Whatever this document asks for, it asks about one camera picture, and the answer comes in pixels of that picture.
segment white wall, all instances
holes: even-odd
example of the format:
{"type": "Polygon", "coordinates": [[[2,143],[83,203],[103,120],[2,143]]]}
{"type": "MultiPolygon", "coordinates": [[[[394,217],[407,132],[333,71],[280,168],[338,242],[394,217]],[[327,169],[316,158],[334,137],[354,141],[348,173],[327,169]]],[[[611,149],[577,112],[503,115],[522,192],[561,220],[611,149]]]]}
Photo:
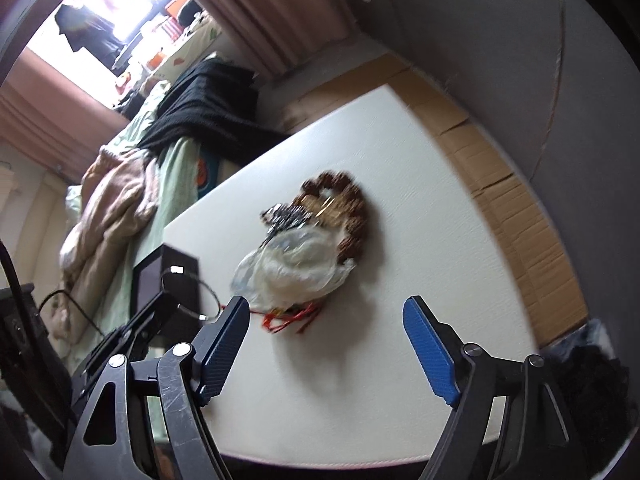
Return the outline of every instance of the white wall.
{"type": "MultiPolygon", "coordinates": [[[[33,298],[39,302],[60,283],[66,185],[5,143],[0,144],[0,160],[11,165],[17,183],[0,210],[0,238],[20,282],[34,284],[33,298]]],[[[6,285],[0,272],[0,288],[6,285]]]]}
{"type": "MultiPolygon", "coordinates": [[[[18,184],[18,189],[9,193],[9,198],[0,211],[0,239],[13,258],[22,226],[38,192],[45,169],[5,142],[0,142],[0,160],[11,165],[18,184]]],[[[0,276],[0,285],[5,283],[3,280],[4,273],[0,276]]]]}

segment brown cardboard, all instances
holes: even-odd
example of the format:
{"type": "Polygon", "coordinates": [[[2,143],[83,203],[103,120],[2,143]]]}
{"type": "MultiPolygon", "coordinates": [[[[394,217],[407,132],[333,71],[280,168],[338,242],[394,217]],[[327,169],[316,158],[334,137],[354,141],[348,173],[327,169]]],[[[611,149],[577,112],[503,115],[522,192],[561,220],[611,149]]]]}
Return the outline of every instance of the brown cardboard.
{"type": "Polygon", "coordinates": [[[409,108],[427,103],[440,95],[425,78],[411,69],[395,74],[387,83],[409,108]]]}
{"type": "Polygon", "coordinates": [[[412,109],[494,234],[542,346],[584,322],[587,309],[556,232],[529,190],[468,121],[468,114],[391,54],[315,88],[284,110],[296,132],[360,95],[389,84],[412,109]]]}
{"type": "Polygon", "coordinates": [[[439,137],[478,189],[490,186],[513,173],[502,157],[472,124],[457,126],[439,137]]]}
{"type": "Polygon", "coordinates": [[[314,88],[300,98],[307,116],[314,115],[340,99],[349,101],[384,84],[407,65],[392,54],[385,54],[314,88]]]}
{"type": "Polygon", "coordinates": [[[522,263],[524,275],[517,276],[520,267],[507,256],[538,343],[549,343],[584,322],[588,313],[574,271],[526,186],[510,176],[483,189],[476,203],[500,223],[504,235],[497,239],[505,255],[513,248],[522,263]]]}
{"type": "Polygon", "coordinates": [[[458,126],[469,118],[469,114],[442,94],[413,108],[414,113],[430,131],[439,135],[458,126]]]}

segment black box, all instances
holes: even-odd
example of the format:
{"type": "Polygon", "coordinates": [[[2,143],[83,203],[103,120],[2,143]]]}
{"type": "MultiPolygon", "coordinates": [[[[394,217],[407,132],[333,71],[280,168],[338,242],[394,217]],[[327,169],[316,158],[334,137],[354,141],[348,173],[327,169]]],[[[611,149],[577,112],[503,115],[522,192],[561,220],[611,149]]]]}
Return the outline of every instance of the black box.
{"type": "MultiPolygon", "coordinates": [[[[197,280],[198,261],[167,245],[159,246],[133,269],[130,316],[142,310],[162,290],[170,291],[183,307],[200,313],[200,289],[197,280]],[[182,273],[165,272],[171,266],[182,267],[182,273]]],[[[153,339],[151,346],[171,348],[180,342],[191,342],[201,323],[176,310],[166,325],[153,339]]]]}

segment red string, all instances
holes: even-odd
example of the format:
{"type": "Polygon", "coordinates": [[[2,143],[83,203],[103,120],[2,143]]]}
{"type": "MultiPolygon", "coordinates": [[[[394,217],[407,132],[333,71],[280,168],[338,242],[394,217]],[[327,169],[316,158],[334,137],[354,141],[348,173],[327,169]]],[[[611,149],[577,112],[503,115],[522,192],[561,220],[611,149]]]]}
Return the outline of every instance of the red string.
{"type": "MultiPolygon", "coordinates": [[[[222,310],[224,310],[226,308],[226,305],[220,305],[220,307],[222,308],[222,310]]],[[[320,310],[322,309],[322,302],[309,301],[307,303],[304,303],[303,307],[304,308],[302,310],[295,314],[264,314],[252,309],[249,309],[249,312],[251,312],[252,314],[264,316],[264,319],[262,320],[262,327],[272,334],[278,333],[280,332],[280,330],[284,330],[291,323],[306,320],[305,323],[298,330],[296,330],[297,334],[302,334],[306,330],[306,327],[308,327],[311,322],[318,316],[318,314],[320,314],[320,310]],[[274,320],[281,321],[282,323],[273,326],[272,322],[274,320]]]]}

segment orange object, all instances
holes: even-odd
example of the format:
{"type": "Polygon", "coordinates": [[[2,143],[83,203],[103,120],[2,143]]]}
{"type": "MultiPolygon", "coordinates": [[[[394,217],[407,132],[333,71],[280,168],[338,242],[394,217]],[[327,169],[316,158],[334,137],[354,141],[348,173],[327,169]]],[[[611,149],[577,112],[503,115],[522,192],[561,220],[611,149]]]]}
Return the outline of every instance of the orange object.
{"type": "Polygon", "coordinates": [[[154,56],[149,61],[146,62],[146,67],[149,70],[155,70],[164,61],[165,57],[166,56],[164,55],[162,50],[160,52],[156,52],[154,56]]]}
{"type": "Polygon", "coordinates": [[[169,5],[165,7],[165,9],[170,16],[173,16],[177,20],[178,12],[180,12],[182,6],[188,1],[189,0],[173,0],[169,5]]]}

